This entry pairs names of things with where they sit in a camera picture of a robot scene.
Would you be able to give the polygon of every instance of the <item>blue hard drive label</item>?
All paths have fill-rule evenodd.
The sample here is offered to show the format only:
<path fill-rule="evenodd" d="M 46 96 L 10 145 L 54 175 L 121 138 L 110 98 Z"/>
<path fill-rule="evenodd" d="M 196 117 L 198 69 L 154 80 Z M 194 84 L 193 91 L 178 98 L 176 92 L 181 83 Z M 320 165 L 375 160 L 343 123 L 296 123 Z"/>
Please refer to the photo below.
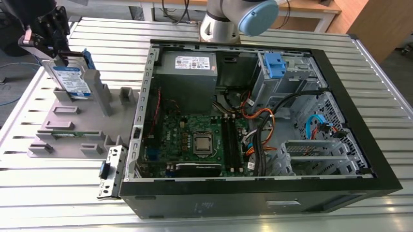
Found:
<path fill-rule="evenodd" d="M 82 79 L 81 68 L 55 66 L 54 70 L 58 74 L 59 82 L 73 96 L 89 97 L 91 95 L 90 87 Z"/>

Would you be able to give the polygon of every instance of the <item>green circuit board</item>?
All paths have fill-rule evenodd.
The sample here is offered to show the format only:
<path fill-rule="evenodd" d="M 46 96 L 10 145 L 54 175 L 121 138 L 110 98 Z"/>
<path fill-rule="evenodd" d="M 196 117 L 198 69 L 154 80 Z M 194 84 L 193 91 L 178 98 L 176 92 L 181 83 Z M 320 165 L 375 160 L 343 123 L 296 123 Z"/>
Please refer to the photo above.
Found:
<path fill-rule="evenodd" d="M 221 176 L 246 176 L 250 171 L 244 163 L 242 172 L 232 172 L 226 168 L 225 149 L 222 138 L 221 116 L 165 116 L 162 128 L 162 141 L 160 148 L 148 147 L 146 156 L 149 157 L 150 175 L 153 178 L 164 178 L 166 175 L 166 163 L 180 162 L 206 162 L 222 165 Z M 248 122 L 245 119 L 236 120 L 236 127 L 240 141 L 240 156 L 242 158 L 242 132 L 246 130 Z M 197 154 L 197 136 L 212 138 L 212 153 Z"/>

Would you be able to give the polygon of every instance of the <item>metal workbench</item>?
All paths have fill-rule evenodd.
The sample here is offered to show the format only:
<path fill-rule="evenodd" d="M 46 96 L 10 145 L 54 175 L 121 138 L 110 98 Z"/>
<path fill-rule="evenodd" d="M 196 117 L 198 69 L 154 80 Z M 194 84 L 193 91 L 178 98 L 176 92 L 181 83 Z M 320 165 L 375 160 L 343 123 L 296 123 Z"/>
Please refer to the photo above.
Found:
<path fill-rule="evenodd" d="M 71 49 L 90 50 L 110 88 L 141 88 L 152 38 L 198 40 L 197 26 L 157 22 L 83 18 L 73 23 L 71 31 Z M 0 130 L 0 229 L 412 230 L 413 111 L 363 44 L 347 35 L 283 30 L 242 36 L 242 43 L 325 50 L 404 189 L 323 215 L 141 220 L 123 201 L 97 200 L 99 160 L 31 159 L 26 155 L 55 100 L 55 84 L 41 68 Z"/>

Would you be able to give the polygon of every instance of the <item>metal bracket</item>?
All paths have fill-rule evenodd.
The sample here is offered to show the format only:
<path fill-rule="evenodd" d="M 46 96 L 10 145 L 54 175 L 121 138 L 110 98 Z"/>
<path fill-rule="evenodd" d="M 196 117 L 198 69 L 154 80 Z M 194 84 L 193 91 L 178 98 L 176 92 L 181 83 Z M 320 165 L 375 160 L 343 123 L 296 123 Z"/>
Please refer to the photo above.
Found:
<path fill-rule="evenodd" d="M 129 150 L 122 145 L 110 148 L 109 157 L 102 163 L 99 172 L 99 200 L 121 199 L 119 191 L 128 153 Z"/>

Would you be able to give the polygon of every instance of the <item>sticker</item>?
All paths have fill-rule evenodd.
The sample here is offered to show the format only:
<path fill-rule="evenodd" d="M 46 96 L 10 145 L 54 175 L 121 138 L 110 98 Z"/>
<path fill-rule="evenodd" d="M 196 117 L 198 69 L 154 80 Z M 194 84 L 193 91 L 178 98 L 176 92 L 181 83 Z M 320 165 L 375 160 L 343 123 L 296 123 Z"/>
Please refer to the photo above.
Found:
<path fill-rule="evenodd" d="M 210 70 L 209 57 L 177 57 L 176 68 Z"/>
<path fill-rule="evenodd" d="M 250 104 L 250 106 L 254 106 L 254 101 L 249 98 L 249 99 L 246 99 L 246 103 L 249 103 Z"/>
<path fill-rule="evenodd" d="M 58 74 L 58 78 L 66 91 L 73 96 L 87 97 L 91 95 L 91 90 L 86 82 L 83 81 L 82 72 L 79 68 L 55 66 L 54 70 Z"/>
<path fill-rule="evenodd" d="M 254 170 L 254 168 L 256 168 L 256 163 L 249 162 L 248 169 Z"/>

